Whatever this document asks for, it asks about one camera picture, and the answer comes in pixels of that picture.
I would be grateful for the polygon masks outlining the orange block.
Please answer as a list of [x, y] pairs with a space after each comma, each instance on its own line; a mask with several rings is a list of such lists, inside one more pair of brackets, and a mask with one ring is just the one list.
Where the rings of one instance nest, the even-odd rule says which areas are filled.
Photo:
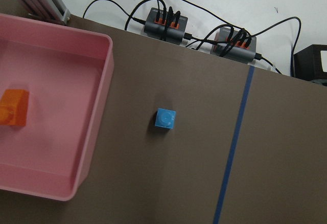
[[26, 126], [28, 106], [28, 91], [6, 89], [1, 97], [1, 125]]

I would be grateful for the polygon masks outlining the pink plastic box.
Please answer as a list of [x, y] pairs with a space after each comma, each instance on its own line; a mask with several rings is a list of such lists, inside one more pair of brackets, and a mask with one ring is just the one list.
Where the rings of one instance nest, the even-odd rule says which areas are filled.
[[25, 126], [1, 126], [1, 189], [67, 201], [87, 178], [114, 69], [112, 39], [1, 15], [1, 91], [25, 89]]

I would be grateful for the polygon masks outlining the small blue block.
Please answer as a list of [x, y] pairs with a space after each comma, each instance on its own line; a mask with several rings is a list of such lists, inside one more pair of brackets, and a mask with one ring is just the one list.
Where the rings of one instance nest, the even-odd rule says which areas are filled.
[[176, 111], [158, 108], [156, 119], [155, 119], [155, 126], [161, 127], [165, 129], [172, 129], [174, 128], [176, 118]]

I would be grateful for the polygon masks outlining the right grey usb hub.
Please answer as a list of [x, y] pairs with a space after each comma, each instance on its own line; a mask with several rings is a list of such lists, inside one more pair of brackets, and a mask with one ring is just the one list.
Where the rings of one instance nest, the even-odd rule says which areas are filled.
[[220, 57], [221, 53], [225, 50], [222, 56], [224, 58], [246, 64], [252, 62], [256, 55], [256, 37], [244, 39], [243, 34], [241, 34], [240, 39], [237, 42], [233, 42], [233, 38], [238, 32], [238, 30], [233, 30], [230, 45], [227, 46], [230, 28], [222, 27], [214, 38], [215, 41], [219, 41], [220, 43], [212, 46], [210, 54]]

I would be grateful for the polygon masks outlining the left grey usb hub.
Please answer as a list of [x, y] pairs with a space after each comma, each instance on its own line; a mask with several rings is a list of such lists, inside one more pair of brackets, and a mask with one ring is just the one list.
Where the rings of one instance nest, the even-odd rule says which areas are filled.
[[151, 8], [147, 16], [144, 34], [172, 44], [180, 45], [184, 39], [188, 18], [177, 13], [164, 14], [163, 10]]

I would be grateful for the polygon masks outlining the grey usb hub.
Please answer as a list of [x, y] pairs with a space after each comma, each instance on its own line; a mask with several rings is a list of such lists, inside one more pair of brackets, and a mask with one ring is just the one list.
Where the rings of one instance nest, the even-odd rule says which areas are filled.
[[252, 62], [256, 55], [256, 37], [244, 39], [243, 34], [241, 34], [240, 39], [237, 42], [233, 42], [233, 38], [238, 32], [238, 30], [233, 30], [230, 45], [227, 46], [230, 28], [222, 27], [214, 38], [215, 41], [219, 41], [220, 43], [212, 46], [210, 54], [220, 57], [221, 53], [225, 50], [222, 56], [224, 58], [246, 64]]
[[184, 39], [188, 18], [177, 13], [164, 14], [163, 10], [151, 8], [147, 16], [144, 34], [172, 44], [180, 45]]

